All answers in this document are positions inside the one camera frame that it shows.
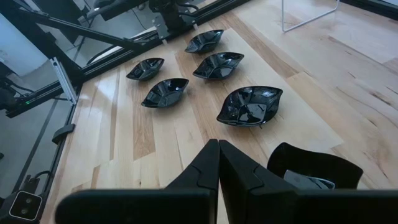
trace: wooden floor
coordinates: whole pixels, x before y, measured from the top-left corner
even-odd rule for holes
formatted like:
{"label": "wooden floor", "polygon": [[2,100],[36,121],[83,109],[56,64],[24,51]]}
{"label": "wooden floor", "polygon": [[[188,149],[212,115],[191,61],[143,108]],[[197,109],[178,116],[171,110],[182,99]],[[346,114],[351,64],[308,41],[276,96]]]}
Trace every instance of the wooden floor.
{"label": "wooden floor", "polygon": [[[286,25],[330,9],[334,0],[286,1]],[[282,142],[343,157],[364,170],[359,188],[398,187],[398,22],[341,4],[336,13],[283,34],[280,0],[252,0],[83,86],[43,223],[53,222],[71,192],[99,188],[165,187],[207,140],[226,139],[266,166]],[[199,32],[225,29],[215,52],[245,55],[221,82],[192,72],[207,55],[185,53]],[[162,57],[148,82],[126,73],[142,59]],[[157,110],[141,106],[166,78],[190,80],[181,102]],[[265,85],[283,89],[270,122],[237,128],[216,116],[231,91]],[[219,223],[227,223],[220,195]]]}

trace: white wall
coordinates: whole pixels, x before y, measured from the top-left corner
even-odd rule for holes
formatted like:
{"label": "white wall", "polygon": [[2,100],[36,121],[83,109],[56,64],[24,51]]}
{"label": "white wall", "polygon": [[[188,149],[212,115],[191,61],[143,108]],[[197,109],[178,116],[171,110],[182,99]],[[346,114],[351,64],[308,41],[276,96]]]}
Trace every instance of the white wall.
{"label": "white wall", "polygon": [[0,14],[0,60],[20,76],[39,68],[48,59]]}

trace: black glass dish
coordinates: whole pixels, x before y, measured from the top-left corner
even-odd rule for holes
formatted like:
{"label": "black glass dish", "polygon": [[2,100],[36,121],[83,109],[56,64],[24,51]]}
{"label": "black glass dish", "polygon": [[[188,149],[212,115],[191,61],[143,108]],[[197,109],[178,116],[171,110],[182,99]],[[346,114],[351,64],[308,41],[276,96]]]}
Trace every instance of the black glass dish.
{"label": "black glass dish", "polygon": [[268,86],[249,86],[229,94],[217,121],[233,126],[251,127],[272,119],[283,91]]}
{"label": "black glass dish", "polygon": [[192,38],[185,52],[188,53],[207,53],[214,50],[221,40],[224,30],[212,30],[204,32]]}
{"label": "black glass dish", "polygon": [[184,78],[163,80],[152,87],[141,105],[149,108],[165,108],[172,106],[181,99],[188,82],[189,80]]}
{"label": "black glass dish", "polygon": [[243,54],[223,52],[210,55],[193,72],[199,78],[222,80],[227,78],[244,58]]}
{"label": "black glass dish", "polygon": [[163,63],[162,58],[148,58],[138,63],[126,77],[139,81],[150,80],[158,74]]}

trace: black cable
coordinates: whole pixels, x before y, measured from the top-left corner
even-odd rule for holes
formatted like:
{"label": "black cable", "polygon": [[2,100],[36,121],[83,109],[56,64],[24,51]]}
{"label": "black cable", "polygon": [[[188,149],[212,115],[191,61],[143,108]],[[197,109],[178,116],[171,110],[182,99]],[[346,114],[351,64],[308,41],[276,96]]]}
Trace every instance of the black cable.
{"label": "black cable", "polygon": [[138,18],[138,16],[137,16],[136,12],[134,12],[133,9],[131,9],[131,11],[134,13],[134,15],[136,15],[136,17],[137,17],[137,19],[138,19],[138,22],[141,24],[142,28],[144,28],[144,30],[147,30],[147,29],[144,27],[144,25],[142,25],[142,23],[141,23],[141,21],[139,20],[139,18]]}
{"label": "black cable", "polygon": [[194,8],[194,9],[196,9],[196,10],[199,10],[199,7],[198,6],[194,6],[194,5],[191,5],[191,4],[180,4],[180,3],[176,3],[178,6],[181,6],[181,7],[191,7],[191,8]]}
{"label": "black cable", "polygon": [[51,172],[49,170],[46,170],[46,171],[39,172],[38,174],[35,175],[34,178],[37,179],[43,174],[48,174],[49,176],[51,176]]}
{"label": "black cable", "polygon": [[193,14],[188,14],[188,13],[184,13],[184,12],[179,12],[178,14],[179,14],[179,15],[183,15],[183,16],[196,17],[196,16],[193,15]]}
{"label": "black cable", "polygon": [[28,92],[30,92],[30,93],[34,93],[33,90],[30,90],[30,89],[28,89],[28,88],[24,88],[24,87],[22,87],[22,86],[19,86],[19,85],[15,84],[13,81],[11,81],[10,79],[8,79],[8,78],[4,78],[3,81],[4,81],[5,83],[7,83],[8,85],[13,85],[13,86],[17,87],[17,88],[20,89],[20,90],[25,90],[25,91],[28,91]]}

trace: black plastic base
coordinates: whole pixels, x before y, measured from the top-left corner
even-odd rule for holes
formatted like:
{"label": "black plastic base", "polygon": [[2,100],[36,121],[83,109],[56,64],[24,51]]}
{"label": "black plastic base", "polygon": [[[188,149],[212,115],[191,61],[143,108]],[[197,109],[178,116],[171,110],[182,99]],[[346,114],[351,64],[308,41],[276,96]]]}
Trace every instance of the black plastic base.
{"label": "black plastic base", "polygon": [[52,137],[52,142],[58,144],[63,138],[65,138],[69,133],[72,133],[75,130],[75,124],[68,124],[60,129],[58,129],[54,136]]}

